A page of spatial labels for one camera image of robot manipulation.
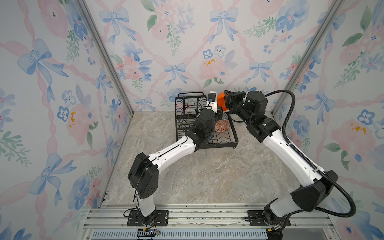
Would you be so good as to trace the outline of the red patterned bowl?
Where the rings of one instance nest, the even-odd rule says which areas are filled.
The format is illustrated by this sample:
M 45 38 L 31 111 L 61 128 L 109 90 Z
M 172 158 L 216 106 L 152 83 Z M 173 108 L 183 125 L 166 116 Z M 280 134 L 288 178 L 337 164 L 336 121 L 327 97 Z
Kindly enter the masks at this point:
M 217 121 L 216 125 L 215 125 L 215 132 L 217 133 L 225 133 L 226 131 L 228 131 L 228 129 L 231 127 L 231 124 L 229 122 L 229 120 L 219 120 Z

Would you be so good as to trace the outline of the orange bowl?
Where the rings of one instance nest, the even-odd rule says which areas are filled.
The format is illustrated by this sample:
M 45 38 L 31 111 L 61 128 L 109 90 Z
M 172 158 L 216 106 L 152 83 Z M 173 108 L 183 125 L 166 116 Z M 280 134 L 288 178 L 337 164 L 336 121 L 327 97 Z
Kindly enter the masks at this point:
M 225 92 L 219 93 L 217 96 L 218 109 L 221 108 L 223 112 L 229 111 L 229 108 L 227 107 L 228 100 L 229 100 L 228 94 L 226 94 Z

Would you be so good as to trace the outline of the black wire dish rack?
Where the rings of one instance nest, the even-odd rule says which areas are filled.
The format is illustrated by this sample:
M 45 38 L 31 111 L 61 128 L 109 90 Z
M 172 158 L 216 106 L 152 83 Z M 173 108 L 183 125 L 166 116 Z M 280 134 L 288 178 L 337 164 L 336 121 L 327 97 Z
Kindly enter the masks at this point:
M 180 93 L 175 97 L 176 138 L 189 136 L 197 143 L 196 149 L 236 148 L 238 137 L 227 112 L 223 119 L 229 120 L 231 127 L 225 133 L 215 132 L 215 113 L 206 109 L 207 95 L 203 92 Z

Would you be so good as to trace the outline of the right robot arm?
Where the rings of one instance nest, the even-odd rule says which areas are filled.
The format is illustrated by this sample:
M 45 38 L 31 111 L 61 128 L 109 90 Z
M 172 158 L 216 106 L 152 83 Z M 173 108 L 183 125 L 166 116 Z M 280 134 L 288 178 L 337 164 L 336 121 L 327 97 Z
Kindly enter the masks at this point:
M 323 168 L 306 160 L 295 145 L 272 118 L 265 115 L 267 98 L 260 91 L 224 91 L 225 102 L 220 106 L 237 115 L 246 124 L 248 132 L 260 143 L 272 150 L 294 173 L 300 186 L 288 196 L 271 201 L 264 208 L 264 222 L 270 226 L 279 224 L 289 214 L 311 212 L 330 194 L 332 181 L 338 176 L 333 171 L 319 174 Z

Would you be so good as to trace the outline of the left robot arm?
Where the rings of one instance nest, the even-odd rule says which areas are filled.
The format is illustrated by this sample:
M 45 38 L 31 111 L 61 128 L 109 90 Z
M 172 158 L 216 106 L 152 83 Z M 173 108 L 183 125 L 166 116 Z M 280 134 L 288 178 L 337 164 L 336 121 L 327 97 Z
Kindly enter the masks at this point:
M 155 222 L 157 209 L 153 194 L 159 186 L 159 175 L 176 161 L 207 145 L 215 132 L 217 121 L 222 118 L 221 110 L 202 109 L 197 114 L 195 123 L 177 142 L 156 153 L 140 153 L 136 156 L 128 180 L 135 189 L 136 211 L 143 225 L 148 226 Z

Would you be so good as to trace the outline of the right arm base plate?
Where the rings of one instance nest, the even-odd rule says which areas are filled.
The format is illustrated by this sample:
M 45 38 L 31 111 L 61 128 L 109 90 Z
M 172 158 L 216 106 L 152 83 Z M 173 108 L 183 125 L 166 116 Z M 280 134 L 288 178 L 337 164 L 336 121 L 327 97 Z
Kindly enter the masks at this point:
M 245 221 L 249 222 L 252 227 L 286 227 L 291 226 L 290 220 L 286 221 L 287 215 L 284 217 L 276 217 L 271 213 L 265 213 L 263 210 L 248 210 Z

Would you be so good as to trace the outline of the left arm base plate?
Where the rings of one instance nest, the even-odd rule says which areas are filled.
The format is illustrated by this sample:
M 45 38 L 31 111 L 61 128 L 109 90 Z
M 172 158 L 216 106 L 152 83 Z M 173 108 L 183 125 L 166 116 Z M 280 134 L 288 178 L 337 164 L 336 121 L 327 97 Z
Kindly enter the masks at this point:
M 130 211 L 128 215 L 128 227 L 166 227 L 169 222 L 168 210 L 155 210 L 152 214 L 144 217 L 139 210 Z

